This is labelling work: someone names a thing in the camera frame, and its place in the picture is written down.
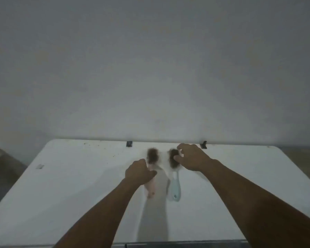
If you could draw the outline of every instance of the forearm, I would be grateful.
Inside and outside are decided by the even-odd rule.
[[[308,247],[310,218],[217,160],[200,171],[209,179],[252,247]]]
[[[125,209],[137,188],[123,179],[79,219],[54,247],[111,247]]]

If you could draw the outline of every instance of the person's left hand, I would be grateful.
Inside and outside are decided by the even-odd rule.
[[[146,160],[140,159],[134,161],[128,169],[125,171],[125,179],[130,183],[137,185],[143,185],[149,182],[153,177],[155,177],[157,171],[150,171],[147,168]]]

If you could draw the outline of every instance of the brown floor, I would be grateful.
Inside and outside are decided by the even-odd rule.
[[[310,178],[310,149],[281,148],[281,150]]]

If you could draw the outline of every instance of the person's left arm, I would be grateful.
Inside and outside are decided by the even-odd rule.
[[[147,169],[146,161],[134,161],[125,178],[98,202],[58,241],[54,248],[111,247],[118,225],[137,188],[150,181],[156,171]]]

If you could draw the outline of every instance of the black bracket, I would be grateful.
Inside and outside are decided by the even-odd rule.
[[[207,149],[207,141],[203,141],[203,143],[200,143],[201,149]]]

